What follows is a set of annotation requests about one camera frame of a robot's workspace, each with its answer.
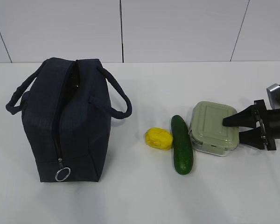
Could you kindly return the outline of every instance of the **container lid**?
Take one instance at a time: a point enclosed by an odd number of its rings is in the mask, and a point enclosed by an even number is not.
[[[191,136],[203,145],[234,149],[239,143],[238,127],[225,127],[223,119],[237,111],[228,105],[199,102],[193,110]]]

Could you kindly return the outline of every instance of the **zipper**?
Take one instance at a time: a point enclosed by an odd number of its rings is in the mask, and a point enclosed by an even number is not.
[[[70,168],[64,167],[63,165],[63,150],[60,142],[60,118],[63,109],[77,92],[77,88],[80,82],[78,74],[79,73],[78,73],[77,63],[73,62],[68,69],[68,74],[66,74],[65,76],[66,80],[64,81],[61,87],[60,96],[58,99],[58,105],[53,118],[54,126],[52,128],[52,138],[54,140],[54,146],[55,146],[55,151],[56,151],[57,161],[59,166],[59,170],[55,175],[55,179],[58,182],[66,180],[70,175]],[[65,169],[68,170],[68,174],[63,179],[61,180],[58,179],[58,174]]]

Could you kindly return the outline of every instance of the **white table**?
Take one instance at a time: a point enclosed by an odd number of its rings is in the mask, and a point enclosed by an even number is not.
[[[178,175],[172,150],[148,147],[151,127],[187,123],[203,100],[241,111],[280,84],[280,62],[104,64],[133,104],[112,133],[100,182],[40,183],[20,113],[5,104],[40,64],[0,64],[0,224],[280,224],[277,151],[239,146],[227,157],[195,152],[193,171]],[[110,88],[115,108],[125,103]]]

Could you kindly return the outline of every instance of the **bag handle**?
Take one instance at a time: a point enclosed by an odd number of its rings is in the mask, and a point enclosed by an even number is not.
[[[120,87],[119,83],[116,81],[116,79],[113,77],[113,75],[110,72],[108,72],[103,67],[97,67],[97,69],[105,76],[105,78],[108,80],[108,82],[119,93],[119,95],[125,100],[126,105],[127,105],[127,110],[126,110],[126,112],[117,111],[114,108],[105,105],[103,101],[101,101],[100,99],[93,97],[93,96],[90,96],[89,103],[93,104],[98,109],[110,114],[112,117],[114,117],[116,119],[123,119],[123,118],[129,117],[132,114],[132,104],[131,104],[130,99],[126,96],[126,94]]]
[[[15,115],[17,112],[21,111],[23,108],[23,101],[21,101],[19,106],[14,106],[19,99],[21,98],[21,96],[23,95],[23,93],[25,92],[25,90],[30,86],[30,84],[33,82],[33,80],[35,80],[35,78],[38,76],[39,72],[41,71],[41,69],[43,68],[43,66],[45,65],[45,62],[42,63],[42,65],[36,70],[36,72],[34,72],[31,76],[29,76],[23,83],[22,85],[20,85],[17,90],[13,93],[10,101],[8,102],[8,104],[6,104],[5,108],[7,109],[7,111],[9,111],[12,115]]]

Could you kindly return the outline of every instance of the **metal ring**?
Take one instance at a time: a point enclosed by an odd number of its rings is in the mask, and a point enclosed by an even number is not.
[[[62,180],[59,180],[59,179],[58,179],[58,174],[59,174],[61,171],[65,170],[65,169],[67,169],[67,170],[69,171],[69,173],[68,173]],[[60,169],[60,170],[57,171],[57,173],[55,174],[55,180],[56,180],[57,182],[62,182],[62,181],[64,181],[64,180],[66,180],[66,179],[69,177],[69,175],[70,175],[70,168],[69,168],[69,167],[64,167],[64,168],[62,168],[62,169]]]

